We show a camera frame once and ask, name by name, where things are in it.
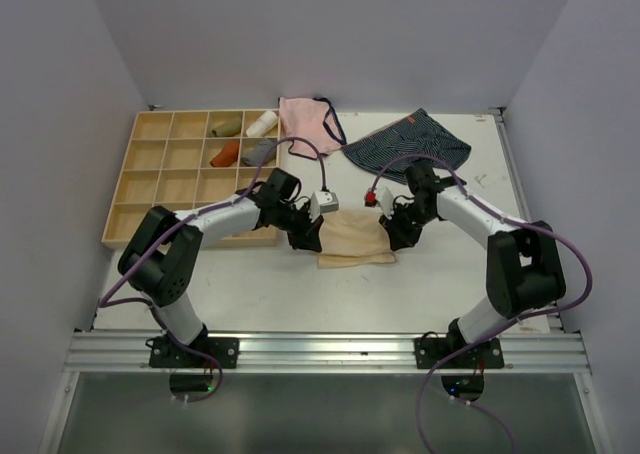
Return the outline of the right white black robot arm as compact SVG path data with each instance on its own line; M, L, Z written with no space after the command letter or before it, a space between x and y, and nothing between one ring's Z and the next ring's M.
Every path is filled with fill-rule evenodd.
M454 224L486 253L485 297L454 319L446 334L451 363L470 365L480 356L479 339L487 333L564 297L564 273L556 241L544 234L547 224L525 228L522 220L481 208L459 179L438 176L428 161L413 164L405 178L411 192L405 203L387 188L373 187L365 194L365 204L382 211L379 223L392 251L415 246L423 227L439 220Z

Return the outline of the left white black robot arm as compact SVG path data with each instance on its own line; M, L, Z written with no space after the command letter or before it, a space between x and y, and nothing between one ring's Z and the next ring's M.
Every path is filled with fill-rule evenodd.
M208 343L205 323L187 295L200 250L237 233L274 227L287 234L295 250L322 251L320 214L310 201L300 208L293 194L300 180L275 168L256 189L234 193L226 201L199 210L151 208L124 249L117 269L125 283L151 303L160 324L175 340L172 353L185 366L201 364Z

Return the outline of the beige underwear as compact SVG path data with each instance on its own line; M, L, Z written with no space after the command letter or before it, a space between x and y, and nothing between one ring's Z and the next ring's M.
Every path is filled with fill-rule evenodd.
M322 251L320 269L356 267L369 264L395 264L387 232L379 215L366 209L340 209L324 216L319 231Z

